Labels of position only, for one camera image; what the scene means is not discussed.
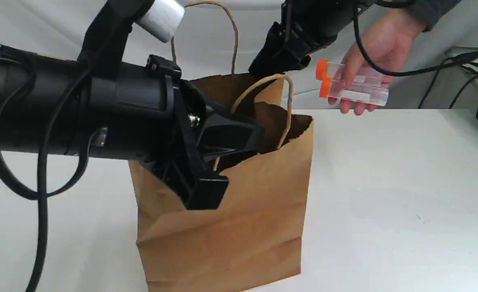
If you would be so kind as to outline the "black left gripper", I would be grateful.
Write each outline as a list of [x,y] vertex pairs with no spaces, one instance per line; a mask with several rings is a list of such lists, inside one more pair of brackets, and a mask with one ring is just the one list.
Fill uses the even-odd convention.
[[[196,126],[189,120],[200,119]],[[171,60],[117,70],[117,158],[140,165],[176,194],[187,210],[216,210],[229,180],[209,169],[218,157],[256,151],[265,128],[219,104],[205,105]]]

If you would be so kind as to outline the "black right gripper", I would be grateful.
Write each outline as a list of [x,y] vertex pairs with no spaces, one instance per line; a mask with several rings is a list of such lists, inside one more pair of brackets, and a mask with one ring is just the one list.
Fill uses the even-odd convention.
[[256,78],[305,69],[313,52],[326,48],[363,12],[362,0],[286,0],[248,72]]

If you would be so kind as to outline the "dark grey sleeved forearm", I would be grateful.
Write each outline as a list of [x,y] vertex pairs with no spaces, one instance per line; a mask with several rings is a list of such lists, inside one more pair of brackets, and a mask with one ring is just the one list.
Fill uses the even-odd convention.
[[459,3],[459,0],[415,0],[405,10],[419,20],[422,32],[428,32]]

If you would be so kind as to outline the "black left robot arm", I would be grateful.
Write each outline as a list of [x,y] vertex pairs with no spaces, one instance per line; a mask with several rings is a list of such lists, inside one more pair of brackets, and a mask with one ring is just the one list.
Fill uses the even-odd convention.
[[[136,160],[178,195],[187,210],[215,210],[228,178],[208,163],[259,148],[265,128],[232,113],[181,77],[176,63],[150,55],[122,61],[138,24],[166,43],[185,9],[175,0],[108,0],[87,29],[76,60],[0,44],[0,152],[78,156],[72,187],[88,158]],[[19,196],[39,199],[0,154],[0,179]]]

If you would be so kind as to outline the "white cylinder on arm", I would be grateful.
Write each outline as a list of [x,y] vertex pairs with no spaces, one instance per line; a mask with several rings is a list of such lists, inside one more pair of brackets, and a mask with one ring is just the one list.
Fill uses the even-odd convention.
[[153,0],[135,23],[159,41],[168,43],[174,37],[184,15],[185,8],[176,0]]

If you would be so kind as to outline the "person's bare hand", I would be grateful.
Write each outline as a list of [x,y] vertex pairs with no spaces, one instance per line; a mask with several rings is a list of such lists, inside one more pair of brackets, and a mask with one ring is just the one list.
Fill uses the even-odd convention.
[[[363,35],[362,43],[367,54],[380,68],[399,71],[413,46],[415,39],[427,28],[428,24],[406,8],[390,9],[377,20]],[[345,65],[341,85],[349,86],[361,67],[367,67],[358,46],[353,44],[343,57]],[[352,102],[341,100],[339,109],[347,114]],[[357,103],[354,114],[362,115],[364,111],[372,112],[374,105]]]

